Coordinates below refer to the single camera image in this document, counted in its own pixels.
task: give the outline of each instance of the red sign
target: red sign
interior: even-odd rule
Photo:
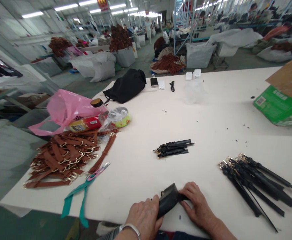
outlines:
[[[109,10],[108,4],[106,0],[97,0],[99,8],[101,11],[107,11]]]

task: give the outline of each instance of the teal ribbon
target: teal ribbon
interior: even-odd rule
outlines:
[[[82,201],[82,206],[80,207],[79,220],[80,220],[80,222],[82,223],[82,225],[85,228],[88,228],[88,221],[85,218],[85,200],[86,200],[86,194],[87,194],[87,187],[90,184],[92,184],[95,179],[96,178],[94,178],[91,181],[88,181],[88,178],[87,178],[87,180],[83,184],[81,184],[78,187],[76,187],[73,191],[71,191],[67,195],[67,197],[64,199],[64,207],[63,207],[63,212],[62,212],[61,218],[64,218],[64,217],[66,217],[69,214],[70,207],[72,205],[73,196],[76,193],[79,193],[79,192],[81,192],[84,189],[85,190],[84,191],[84,198],[83,198],[83,201]]]

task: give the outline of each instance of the black bag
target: black bag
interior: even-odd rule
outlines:
[[[106,103],[113,99],[119,103],[125,103],[138,95],[146,85],[146,76],[142,70],[129,69],[126,74],[118,78],[113,87],[103,91],[109,99]]]

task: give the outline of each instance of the cable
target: cable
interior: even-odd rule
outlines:
[[[172,82],[170,83],[170,85],[171,85],[170,89],[171,89],[172,92],[175,91],[175,88],[173,87],[174,84],[175,84],[175,81],[172,81]]]

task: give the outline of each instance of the white table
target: white table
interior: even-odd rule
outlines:
[[[283,218],[260,200],[281,229],[275,234],[263,217],[254,217],[217,165],[227,156],[234,158],[243,152],[292,183],[292,127],[273,125],[250,99],[268,87],[265,79],[278,69],[203,73],[208,100],[201,105],[184,103],[185,75],[158,78],[166,84],[162,91],[152,88],[147,79],[145,89],[123,104],[132,121],[120,130],[104,160],[111,163],[110,167],[89,187],[86,217],[122,224],[134,202],[160,195],[172,183],[180,189],[194,181],[216,216],[238,239],[292,239],[292,208],[276,202],[286,213]],[[170,90],[171,81],[175,81],[175,92]],[[96,97],[104,99],[101,94]],[[109,108],[117,106],[109,102]],[[152,151],[162,143],[184,139],[195,143],[188,154],[158,159]],[[28,177],[26,173],[0,202],[20,216],[29,209],[61,214],[64,198],[85,181],[81,177],[70,186],[24,190],[22,185]],[[286,192],[292,197],[292,190]],[[73,198],[71,216],[78,217],[82,199],[83,193]],[[161,229],[206,236],[179,204],[166,214]]]

